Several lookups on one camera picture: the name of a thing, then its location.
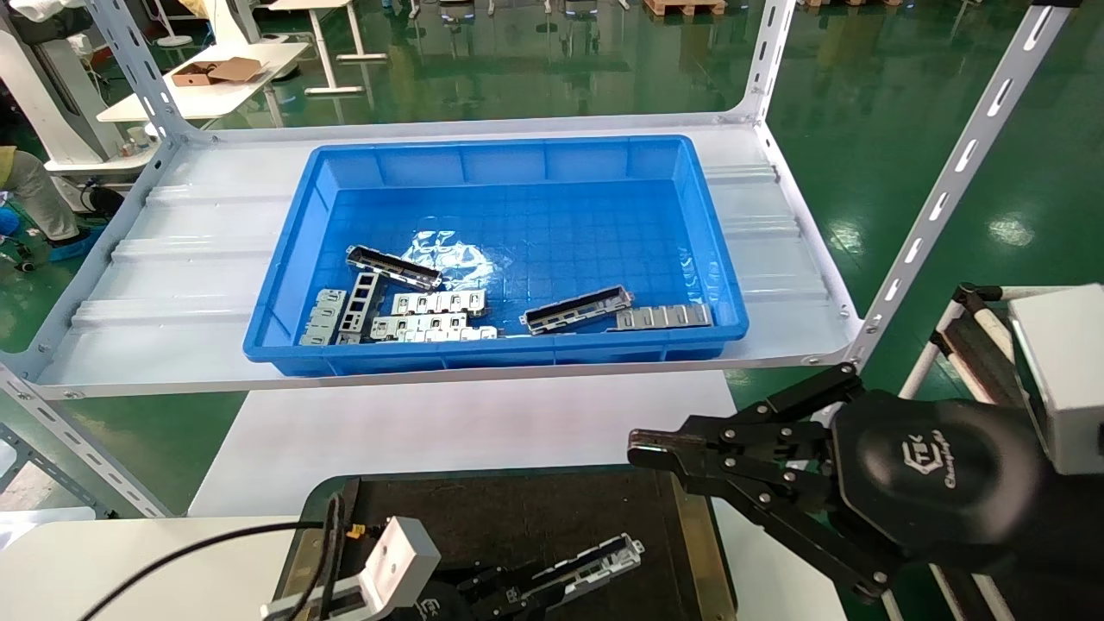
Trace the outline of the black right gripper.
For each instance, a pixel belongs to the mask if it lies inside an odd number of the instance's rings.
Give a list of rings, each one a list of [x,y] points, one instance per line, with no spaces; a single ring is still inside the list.
[[[705,457],[745,464],[831,462],[849,511],[912,555],[1009,548],[1044,488],[1049,461],[1032,418],[1004,406],[921,401],[866,392],[839,364],[729,417],[687,417],[675,431],[634,430],[635,467],[690,472]],[[768,484],[728,474],[683,474],[688,492],[725,499],[781,546],[863,600],[890,589],[902,557],[870,537],[825,526]]]

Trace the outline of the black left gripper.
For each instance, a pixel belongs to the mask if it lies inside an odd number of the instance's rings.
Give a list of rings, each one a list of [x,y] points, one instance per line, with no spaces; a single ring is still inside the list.
[[[497,620],[546,620],[549,611],[563,606],[562,599],[545,598],[553,592],[552,586],[537,573],[546,569],[540,562],[519,566],[493,564],[467,564],[449,567],[448,582],[431,580],[411,607],[413,620],[486,620],[478,606],[480,598],[495,593],[516,591],[514,602],[498,606]]]

